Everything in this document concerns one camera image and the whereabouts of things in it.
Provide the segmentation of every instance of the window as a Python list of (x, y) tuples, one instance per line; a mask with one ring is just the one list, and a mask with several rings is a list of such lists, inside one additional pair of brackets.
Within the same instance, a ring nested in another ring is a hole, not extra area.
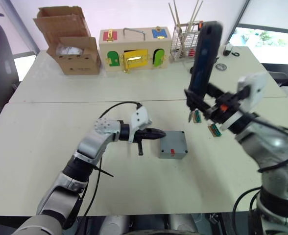
[(230, 43), (249, 47), (260, 63), (288, 64), (288, 33), (237, 27)]
[(35, 58), (36, 58), (35, 55), (30, 55), (14, 59), (19, 76), (19, 81), (22, 81), (24, 79), (25, 75), (33, 65)]

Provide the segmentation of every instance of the wooden lock box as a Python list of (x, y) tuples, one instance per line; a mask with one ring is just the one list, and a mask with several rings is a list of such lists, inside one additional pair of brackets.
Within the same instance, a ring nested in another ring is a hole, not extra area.
[(171, 36), (167, 27), (101, 30), (100, 57), (106, 71), (166, 68)]

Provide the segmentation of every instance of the table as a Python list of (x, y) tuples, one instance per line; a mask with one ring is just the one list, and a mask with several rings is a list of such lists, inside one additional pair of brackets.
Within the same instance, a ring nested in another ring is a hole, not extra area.
[[(112, 102), (11, 103), (0, 115), (0, 215), (31, 216), (82, 137)], [(257, 166), (230, 132), (214, 138), (207, 123), (188, 123), (184, 100), (146, 101), (153, 124), (163, 130), (183, 130), (189, 153), (182, 160), (159, 159), (159, 141), (108, 145), (99, 191), (88, 215), (229, 212), (245, 190), (260, 185)], [(128, 122), (133, 105), (122, 105), (108, 118)], [(256, 111), (288, 127), (288, 99), (264, 98)], [(96, 173), (86, 200), (92, 197)], [(239, 205), (248, 209), (250, 197)]]
[[(219, 63), (226, 71), (213, 68), (210, 81), (225, 91), (235, 92), (238, 79), (248, 73), (266, 71), (248, 47), (235, 47), (240, 57), (223, 56)], [(100, 75), (66, 76), (45, 51), (37, 56), (10, 103), (153, 101), (185, 99), (183, 92), (190, 83), (193, 62), (177, 62), (167, 69), (137, 70), (130, 74), (106, 72)], [(268, 75), (265, 97), (286, 97)]]

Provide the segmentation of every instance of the cardboard box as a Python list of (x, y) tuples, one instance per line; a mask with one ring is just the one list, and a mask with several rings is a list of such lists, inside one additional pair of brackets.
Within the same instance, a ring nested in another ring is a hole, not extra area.
[[(95, 38), (90, 36), (78, 6), (40, 8), (35, 24), (49, 46), (47, 53), (66, 75), (99, 74), (100, 58)], [(56, 55), (59, 44), (83, 49), (82, 55)]]
[(58, 44), (52, 44), (47, 53), (59, 64), (66, 75), (99, 74), (100, 58), (93, 37), (59, 37), (64, 46), (83, 49), (82, 55), (56, 55)]

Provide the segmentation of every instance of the wire rack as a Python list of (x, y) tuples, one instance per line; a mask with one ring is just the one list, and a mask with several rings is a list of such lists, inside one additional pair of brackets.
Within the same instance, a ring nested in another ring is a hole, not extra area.
[(174, 61), (180, 61), (195, 56), (195, 47), (197, 44), (197, 37), (199, 21), (193, 22), (190, 30), (188, 23), (176, 25), (173, 31), (171, 55)]

